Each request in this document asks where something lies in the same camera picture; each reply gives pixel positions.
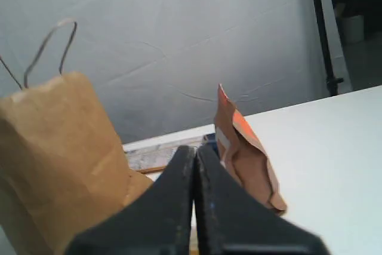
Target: paper bag handle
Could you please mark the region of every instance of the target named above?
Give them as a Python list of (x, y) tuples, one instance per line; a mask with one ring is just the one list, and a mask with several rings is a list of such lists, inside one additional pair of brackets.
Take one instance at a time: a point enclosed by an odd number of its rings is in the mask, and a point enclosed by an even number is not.
[(2, 65), (4, 66), (4, 68), (8, 71), (8, 73), (11, 75), (12, 79), (16, 82), (16, 84), (20, 87), (20, 90), (23, 89), (23, 86), (21, 86), (20, 82), (18, 82), (18, 80), (16, 79), (16, 77), (12, 74), (10, 68), (7, 66), (7, 64), (5, 64), (5, 62), (3, 61), (1, 55), (0, 55), (0, 62), (2, 63)]
[(47, 45), (48, 41), (50, 40), (50, 38), (52, 37), (52, 35), (54, 34), (54, 32), (57, 31), (58, 28), (62, 27), (62, 26), (65, 26), (67, 24), (71, 24), (73, 23), (74, 26), (73, 26), (73, 30), (72, 30), (72, 33), (70, 34), (70, 38), (69, 38), (69, 41), (67, 42), (66, 44), (66, 47), (65, 47), (65, 51), (64, 51), (64, 54), (62, 55), (62, 58), (61, 58), (61, 62), (60, 62), (60, 66), (58, 67), (58, 71), (60, 72), (60, 74), (62, 74), (62, 68), (64, 66), (64, 62), (65, 62), (65, 58), (66, 58), (66, 54), (67, 54), (67, 51), (69, 50), (70, 48), (70, 45), (72, 44), (73, 42), (73, 39), (74, 39), (74, 36), (76, 35), (76, 31), (77, 31), (77, 21), (75, 21), (74, 19), (72, 18), (67, 18), (67, 19), (64, 19), (60, 22), (58, 22), (56, 24), (56, 26), (54, 26), (50, 32), (48, 33), (48, 35), (44, 38), (35, 58), (33, 59), (32, 61), (32, 64), (29, 65), (29, 67), (25, 70), (25, 73), (24, 73), (24, 87), (25, 88), (28, 88), (28, 76), (29, 74), (31, 73), (31, 71), (33, 70), (33, 68), (36, 66), (38, 60), (40, 59), (40, 56), (42, 54), (42, 52), (44, 51), (45, 49), (45, 46)]

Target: white table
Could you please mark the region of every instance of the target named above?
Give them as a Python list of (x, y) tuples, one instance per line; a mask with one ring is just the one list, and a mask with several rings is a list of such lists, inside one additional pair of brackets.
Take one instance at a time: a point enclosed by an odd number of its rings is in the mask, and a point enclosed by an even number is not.
[[(382, 86), (246, 119), (280, 181), (285, 219), (320, 235), (332, 254), (382, 254)], [(207, 125), (124, 149), (213, 132)]]

